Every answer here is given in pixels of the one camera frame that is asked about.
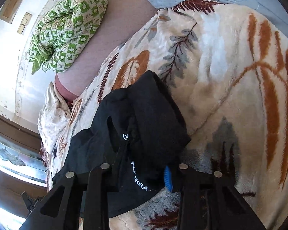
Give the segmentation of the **stained glass window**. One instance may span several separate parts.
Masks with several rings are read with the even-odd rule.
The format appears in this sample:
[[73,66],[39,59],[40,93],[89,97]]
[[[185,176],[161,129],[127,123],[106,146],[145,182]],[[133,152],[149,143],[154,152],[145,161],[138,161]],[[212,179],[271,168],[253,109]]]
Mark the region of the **stained glass window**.
[[0,171],[14,178],[46,187],[47,169],[41,158],[29,151],[0,142]]

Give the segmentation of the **white floral pillow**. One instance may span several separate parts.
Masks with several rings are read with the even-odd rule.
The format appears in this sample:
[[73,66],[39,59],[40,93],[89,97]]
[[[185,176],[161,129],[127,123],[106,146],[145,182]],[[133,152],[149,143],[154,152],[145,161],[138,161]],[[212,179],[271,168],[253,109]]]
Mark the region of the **white floral pillow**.
[[59,135],[71,118],[71,110],[59,94],[55,84],[49,83],[45,92],[45,104],[39,112],[38,131],[45,151],[51,155]]

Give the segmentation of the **green white patterned quilt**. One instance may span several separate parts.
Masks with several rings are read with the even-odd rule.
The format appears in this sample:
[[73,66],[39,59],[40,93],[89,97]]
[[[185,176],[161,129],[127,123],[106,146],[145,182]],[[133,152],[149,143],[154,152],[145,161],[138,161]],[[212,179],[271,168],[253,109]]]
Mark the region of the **green white patterned quilt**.
[[31,73],[69,69],[100,27],[108,0],[63,0],[35,27],[29,46]]

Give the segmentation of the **black pants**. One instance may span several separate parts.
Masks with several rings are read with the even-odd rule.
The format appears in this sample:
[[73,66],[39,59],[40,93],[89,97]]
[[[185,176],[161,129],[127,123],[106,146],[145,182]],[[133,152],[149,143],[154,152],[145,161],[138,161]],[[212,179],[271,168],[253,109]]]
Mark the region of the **black pants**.
[[166,86],[152,71],[134,84],[111,91],[88,129],[74,135],[57,183],[67,172],[112,166],[116,192],[109,193],[109,216],[128,212],[164,187],[164,170],[179,162],[190,142],[185,120]]

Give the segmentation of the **leaf-patterned fleece blanket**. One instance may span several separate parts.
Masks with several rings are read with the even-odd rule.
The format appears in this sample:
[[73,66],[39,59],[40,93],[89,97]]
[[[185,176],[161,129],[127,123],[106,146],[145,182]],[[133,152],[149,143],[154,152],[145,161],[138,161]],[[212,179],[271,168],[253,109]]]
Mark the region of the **leaf-patterned fleece blanket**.
[[71,139],[88,128],[101,100],[145,71],[164,82],[187,124],[184,162],[201,172],[229,171],[267,229],[288,217],[288,38],[257,11],[187,0],[160,9],[103,61],[73,104],[56,142],[47,188]]

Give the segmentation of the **pink quilted bedspread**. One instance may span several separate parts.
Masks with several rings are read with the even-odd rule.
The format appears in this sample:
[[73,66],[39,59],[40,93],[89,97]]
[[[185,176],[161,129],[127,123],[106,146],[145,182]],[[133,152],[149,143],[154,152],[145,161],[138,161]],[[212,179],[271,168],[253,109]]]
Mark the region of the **pink quilted bedspread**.
[[156,12],[147,0],[108,0],[100,27],[65,72],[56,74],[60,95],[73,102],[98,75],[101,64],[120,44],[140,30]]

